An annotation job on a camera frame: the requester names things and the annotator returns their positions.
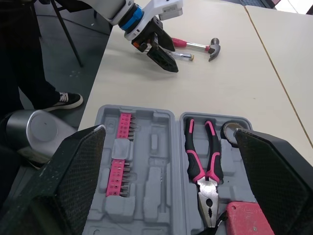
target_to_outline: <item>hammer head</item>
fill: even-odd
[[[210,49],[208,51],[210,54],[209,62],[218,56],[220,50],[221,50],[220,40],[218,38],[213,38],[211,40]]]

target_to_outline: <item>claw hammer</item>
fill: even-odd
[[[211,40],[211,45],[209,46],[197,43],[189,43],[178,38],[172,38],[172,40],[175,47],[192,47],[207,51],[210,54],[209,61],[215,59],[219,55],[221,50],[220,40],[218,38],[213,38]]]

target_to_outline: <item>person's leg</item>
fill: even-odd
[[[18,85],[35,109],[54,105],[60,94],[45,80],[42,51],[31,9],[3,31]]]
[[[0,119],[10,112],[23,109],[18,84],[9,61],[0,29]]]

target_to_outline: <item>shoe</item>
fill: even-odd
[[[49,112],[55,109],[73,109],[80,106],[82,103],[83,97],[80,94],[60,92],[59,102],[44,110]]]

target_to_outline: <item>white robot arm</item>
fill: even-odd
[[[125,38],[141,52],[151,44],[147,55],[163,69],[178,72],[175,60],[162,49],[175,51],[161,21],[182,15],[182,0],[151,0],[143,9],[134,0],[82,1],[112,25],[118,24],[125,31]]]

